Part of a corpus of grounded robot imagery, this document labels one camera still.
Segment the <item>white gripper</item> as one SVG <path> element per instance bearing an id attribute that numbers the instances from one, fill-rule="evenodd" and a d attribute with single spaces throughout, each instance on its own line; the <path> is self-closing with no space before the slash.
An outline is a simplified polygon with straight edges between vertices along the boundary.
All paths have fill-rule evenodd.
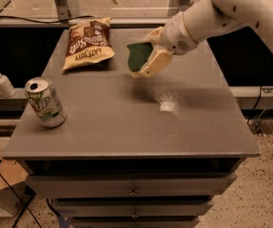
<path id="1" fill-rule="evenodd" d="M 151 77 L 170 64 L 172 53 L 184 55 L 198 46 L 188 31 L 185 16 L 185 12 L 178 12 L 163 27 L 155 28 L 142 39 L 142 43 L 163 47 L 153 46 L 153 50 L 142 68 L 136 72 L 129 70 L 133 78 Z"/>

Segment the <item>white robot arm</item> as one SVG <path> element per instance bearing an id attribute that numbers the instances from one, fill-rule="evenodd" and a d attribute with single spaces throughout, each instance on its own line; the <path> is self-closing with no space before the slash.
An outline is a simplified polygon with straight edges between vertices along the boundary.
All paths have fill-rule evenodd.
<path id="1" fill-rule="evenodd" d="M 249 27 L 273 53 L 273 0 L 200 0 L 129 45 L 127 66 L 134 77 L 151 77 L 203 40 Z"/>

